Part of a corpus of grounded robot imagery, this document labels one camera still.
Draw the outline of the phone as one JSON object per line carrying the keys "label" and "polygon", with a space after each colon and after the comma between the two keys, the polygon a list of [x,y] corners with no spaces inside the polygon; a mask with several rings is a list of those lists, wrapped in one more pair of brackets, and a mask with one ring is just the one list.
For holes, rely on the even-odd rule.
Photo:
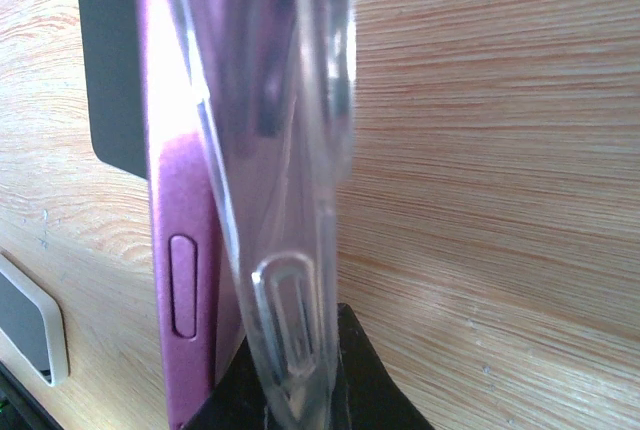
{"label": "phone", "polygon": [[1,256],[1,331],[47,386],[59,386],[69,376],[57,302],[5,256]]}

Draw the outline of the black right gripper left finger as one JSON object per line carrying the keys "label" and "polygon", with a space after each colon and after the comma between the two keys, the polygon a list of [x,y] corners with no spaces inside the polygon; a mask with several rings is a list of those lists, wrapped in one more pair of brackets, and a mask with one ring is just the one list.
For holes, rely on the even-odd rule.
{"label": "black right gripper left finger", "polygon": [[182,426],[190,430],[256,430],[270,427],[270,414],[249,346],[244,340],[204,404]]}

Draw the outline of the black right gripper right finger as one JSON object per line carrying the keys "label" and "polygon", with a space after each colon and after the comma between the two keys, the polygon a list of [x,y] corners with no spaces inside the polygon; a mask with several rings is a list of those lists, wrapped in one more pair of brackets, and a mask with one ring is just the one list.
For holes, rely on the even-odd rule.
{"label": "black right gripper right finger", "polygon": [[339,360],[333,429],[419,430],[432,425],[394,383],[353,309],[338,305]]}

